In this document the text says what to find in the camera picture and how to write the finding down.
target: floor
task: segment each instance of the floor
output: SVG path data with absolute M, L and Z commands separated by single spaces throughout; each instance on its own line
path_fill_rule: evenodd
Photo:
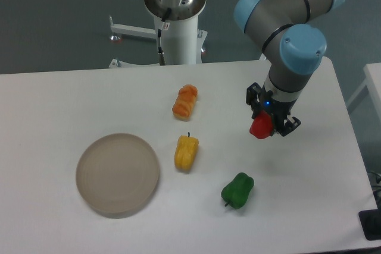
M 199 17 L 199 27 L 208 31 L 204 62 L 259 58 L 233 21 L 237 1 L 207 0 Z M 326 36 L 326 56 L 344 100 L 364 80 L 364 65 L 381 62 L 380 13 L 381 0 L 347 0 L 310 23 Z M 134 64 L 158 61 L 150 40 L 111 43 L 109 15 L 115 23 L 153 28 L 143 0 L 0 0 L 0 74 L 107 68 L 115 57 Z M 381 172 L 381 123 L 369 96 L 351 120 L 367 169 Z

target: cable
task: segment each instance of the cable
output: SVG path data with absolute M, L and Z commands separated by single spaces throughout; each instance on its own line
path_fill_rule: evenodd
M 367 171 L 368 174 L 373 174 L 376 176 L 376 183 L 379 184 L 381 182 L 381 174 L 373 172 L 373 171 Z
M 164 16 L 161 19 L 161 27 L 157 30 L 157 46 L 158 46 L 158 54 L 159 54 L 159 65 L 165 65 L 165 59 L 164 59 L 164 51 L 161 47 L 161 32 L 164 29 L 165 20 L 169 18 L 171 15 L 172 9 L 167 8 L 167 11 L 165 12 Z

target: beige plate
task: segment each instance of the beige plate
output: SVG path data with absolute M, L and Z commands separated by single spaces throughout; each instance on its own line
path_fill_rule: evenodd
M 131 134 L 112 134 L 92 143 L 80 158 L 79 193 L 97 212 L 120 218 L 139 210 L 159 178 L 155 151 Z

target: green bell pepper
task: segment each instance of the green bell pepper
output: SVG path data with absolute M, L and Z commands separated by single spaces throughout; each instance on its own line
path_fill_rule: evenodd
M 236 175 L 221 192 L 221 197 L 226 202 L 225 206 L 230 205 L 235 209 L 239 209 L 246 204 L 250 191 L 254 187 L 254 180 L 245 173 Z

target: yellow bell pepper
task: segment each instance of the yellow bell pepper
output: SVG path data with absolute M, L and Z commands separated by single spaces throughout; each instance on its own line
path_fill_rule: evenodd
M 189 171 L 192 168 L 198 149 L 198 139 L 181 135 L 177 141 L 176 152 L 174 153 L 174 165 L 176 168 Z

